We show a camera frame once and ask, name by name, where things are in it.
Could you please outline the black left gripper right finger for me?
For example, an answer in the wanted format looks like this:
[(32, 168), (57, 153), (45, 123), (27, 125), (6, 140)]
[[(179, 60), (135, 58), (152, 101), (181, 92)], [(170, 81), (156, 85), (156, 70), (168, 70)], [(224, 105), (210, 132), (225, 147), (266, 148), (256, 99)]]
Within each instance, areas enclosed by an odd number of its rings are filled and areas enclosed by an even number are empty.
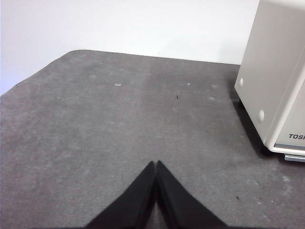
[(196, 200), (158, 161), (157, 203), (169, 229), (222, 229), (227, 225)]

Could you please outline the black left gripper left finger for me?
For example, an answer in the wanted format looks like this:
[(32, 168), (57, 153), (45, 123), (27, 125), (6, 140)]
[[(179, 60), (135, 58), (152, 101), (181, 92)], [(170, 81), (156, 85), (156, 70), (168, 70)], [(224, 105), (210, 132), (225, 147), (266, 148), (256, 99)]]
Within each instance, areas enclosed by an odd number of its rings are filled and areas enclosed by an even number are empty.
[(149, 164), (87, 229), (143, 229), (155, 203), (155, 165)]

